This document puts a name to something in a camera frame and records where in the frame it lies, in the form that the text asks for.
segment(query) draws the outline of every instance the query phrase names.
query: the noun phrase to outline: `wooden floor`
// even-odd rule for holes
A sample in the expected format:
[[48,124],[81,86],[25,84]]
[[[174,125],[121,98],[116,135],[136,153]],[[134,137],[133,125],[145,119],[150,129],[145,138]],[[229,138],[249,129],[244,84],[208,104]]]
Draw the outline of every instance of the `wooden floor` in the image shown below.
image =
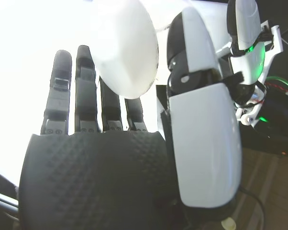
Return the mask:
[[[243,150],[242,185],[265,204],[266,230],[288,230],[288,158]],[[258,230],[261,209],[249,196],[238,194],[232,218],[237,230]],[[204,230],[223,230],[220,223],[207,224]]]

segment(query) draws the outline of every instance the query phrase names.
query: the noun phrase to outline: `dark background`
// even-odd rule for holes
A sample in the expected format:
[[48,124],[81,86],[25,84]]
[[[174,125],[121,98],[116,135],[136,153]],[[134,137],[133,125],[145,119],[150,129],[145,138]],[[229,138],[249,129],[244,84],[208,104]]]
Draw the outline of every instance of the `dark background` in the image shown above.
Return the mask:
[[[227,0],[210,0],[228,3]],[[256,0],[261,22],[269,20],[280,26],[280,31],[288,29],[288,0]],[[283,37],[288,41],[288,34]],[[278,54],[269,70],[269,76],[278,76],[288,80],[288,46],[283,43],[283,53]]]

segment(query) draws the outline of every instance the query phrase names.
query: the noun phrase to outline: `white robot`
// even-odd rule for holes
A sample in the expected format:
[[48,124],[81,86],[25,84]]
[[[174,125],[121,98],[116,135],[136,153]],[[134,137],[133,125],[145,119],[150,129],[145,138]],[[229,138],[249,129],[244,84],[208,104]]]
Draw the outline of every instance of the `white robot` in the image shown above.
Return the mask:
[[[138,0],[96,0],[92,5],[90,50],[100,76],[116,94],[140,97],[155,81],[159,62],[148,12]],[[263,84],[282,51],[279,26],[260,23],[255,0],[230,0],[228,6],[191,1],[172,21],[168,115],[184,205],[220,207],[236,194],[242,170],[237,121],[253,126],[258,121]],[[225,55],[233,72],[229,78],[218,61]]]

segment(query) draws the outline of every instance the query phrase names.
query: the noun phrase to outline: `bright white background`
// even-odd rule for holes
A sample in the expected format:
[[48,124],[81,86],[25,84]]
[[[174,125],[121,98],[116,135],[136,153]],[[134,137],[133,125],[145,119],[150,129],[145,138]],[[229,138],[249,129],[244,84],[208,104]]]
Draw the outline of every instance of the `bright white background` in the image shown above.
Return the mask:
[[[169,24],[186,5],[184,0],[142,2],[156,29]],[[15,184],[19,184],[30,136],[40,133],[56,51],[70,52],[75,64],[78,46],[90,45],[90,5],[83,0],[0,0],[0,173]],[[158,34],[158,40],[164,53],[166,34]],[[167,74],[166,61],[160,59],[157,77]],[[73,90],[74,84],[70,134],[74,132]],[[154,89],[141,100],[148,130],[154,132]]]

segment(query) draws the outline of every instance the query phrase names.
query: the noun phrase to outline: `yellow object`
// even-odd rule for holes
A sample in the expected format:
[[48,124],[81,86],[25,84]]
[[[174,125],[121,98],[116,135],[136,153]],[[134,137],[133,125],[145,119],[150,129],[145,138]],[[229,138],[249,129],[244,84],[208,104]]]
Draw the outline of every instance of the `yellow object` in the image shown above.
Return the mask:
[[235,221],[231,217],[228,217],[227,219],[222,221],[222,227],[225,230],[236,230]]

